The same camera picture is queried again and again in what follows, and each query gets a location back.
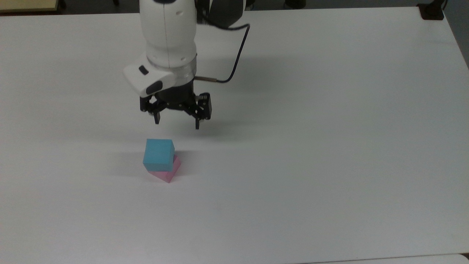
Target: black button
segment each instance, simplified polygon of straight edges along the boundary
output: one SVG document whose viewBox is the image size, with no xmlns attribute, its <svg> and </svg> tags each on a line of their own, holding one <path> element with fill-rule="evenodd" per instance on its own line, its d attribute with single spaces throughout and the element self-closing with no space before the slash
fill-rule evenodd
<svg viewBox="0 0 469 264">
<path fill-rule="evenodd" d="M 147 75 L 148 74 L 148 71 L 147 69 L 145 68 L 145 66 L 140 66 L 138 67 L 138 69 L 140 70 L 141 73 L 143 73 L 143 75 Z"/>
<path fill-rule="evenodd" d="M 152 93 L 156 93 L 157 91 L 161 89 L 163 89 L 163 83 L 161 81 L 157 81 L 154 84 L 147 87 L 146 93 L 150 95 Z"/>
<path fill-rule="evenodd" d="M 176 2 L 176 0 L 153 0 L 153 1 L 156 3 L 160 3 L 160 4 L 171 4 L 171 3 Z"/>
</svg>

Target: stacked blocks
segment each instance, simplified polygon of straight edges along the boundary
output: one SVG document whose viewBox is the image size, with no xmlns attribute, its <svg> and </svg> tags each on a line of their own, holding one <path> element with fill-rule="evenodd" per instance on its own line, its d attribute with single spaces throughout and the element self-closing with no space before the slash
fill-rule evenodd
<svg viewBox="0 0 469 264">
<path fill-rule="evenodd" d="M 172 140 L 147 139 L 144 166 L 149 173 L 169 183 L 180 165 Z"/>
</svg>

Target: blue cube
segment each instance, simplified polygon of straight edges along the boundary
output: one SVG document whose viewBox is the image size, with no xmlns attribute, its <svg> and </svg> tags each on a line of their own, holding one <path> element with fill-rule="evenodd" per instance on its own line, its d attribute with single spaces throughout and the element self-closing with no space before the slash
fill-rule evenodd
<svg viewBox="0 0 469 264">
<path fill-rule="evenodd" d="M 144 155 L 147 171 L 173 171 L 173 158 L 172 140 L 147 139 Z"/>
</svg>

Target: black object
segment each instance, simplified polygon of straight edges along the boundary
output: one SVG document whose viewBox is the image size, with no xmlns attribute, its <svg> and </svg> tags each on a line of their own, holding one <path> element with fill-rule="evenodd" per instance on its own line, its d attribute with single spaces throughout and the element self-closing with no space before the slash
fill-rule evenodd
<svg viewBox="0 0 469 264">
<path fill-rule="evenodd" d="M 160 4 L 172 4 L 176 2 L 176 0 L 153 0 L 154 2 L 160 3 Z"/>
<path fill-rule="evenodd" d="M 198 0 L 196 8 L 200 12 L 197 14 L 197 23 L 227 28 L 241 18 L 245 8 L 243 4 L 243 0 L 213 0 L 211 5 L 210 0 Z"/>
<path fill-rule="evenodd" d="M 430 4 L 418 4 L 417 6 L 420 9 L 420 16 L 424 20 L 443 20 L 445 15 L 443 14 L 441 5 L 444 2 L 445 0 L 434 0 Z"/>
<path fill-rule="evenodd" d="M 156 81 L 152 85 L 148 86 L 145 90 L 147 94 L 152 94 L 156 93 L 157 91 L 163 89 L 163 82 L 162 81 Z"/>
<path fill-rule="evenodd" d="M 140 66 L 138 67 L 138 69 L 140 70 L 140 72 L 143 74 L 143 75 L 147 75 L 148 74 L 148 70 L 145 68 L 145 66 Z"/>
<path fill-rule="evenodd" d="M 306 6 L 306 0 L 285 0 L 285 4 L 293 9 L 302 9 Z"/>
<path fill-rule="evenodd" d="M 140 98 L 140 110 L 148 112 L 155 118 L 155 124 L 159 124 L 160 112 L 164 109 L 184 111 L 196 119 L 196 129 L 199 129 L 201 120 L 212 117 L 212 102 L 209 93 L 199 96 L 194 94 L 194 80 L 182 86 L 175 86 L 163 90 L 155 95 Z"/>
<path fill-rule="evenodd" d="M 114 3 L 115 6 L 118 6 L 120 4 L 119 0 L 113 0 L 113 3 Z M 66 9 L 67 8 L 67 3 L 65 2 L 65 0 L 59 0 L 59 6 L 62 9 Z"/>
</svg>

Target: floor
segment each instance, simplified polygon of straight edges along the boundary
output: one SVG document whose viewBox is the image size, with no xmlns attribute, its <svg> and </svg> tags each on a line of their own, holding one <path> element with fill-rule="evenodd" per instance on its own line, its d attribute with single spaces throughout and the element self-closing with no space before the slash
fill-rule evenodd
<svg viewBox="0 0 469 264">
<path fill-rule="evenodd" d="M 282 9 L 285 0 L 256 0 L 253 10 Z M 65 0 L 67 7 L 60 13 L 69 14 L 107 14 L 138 13 L 138 0 L 120 0 L 115 6 L 113 0 Z M 414 7 L 417 3 L 431 0 L 306 0 L 305 8 L 378 8 Z M 469 65 L 469 0 L 449 0 L 445 9 L 448 22 Z"/>
</svg>

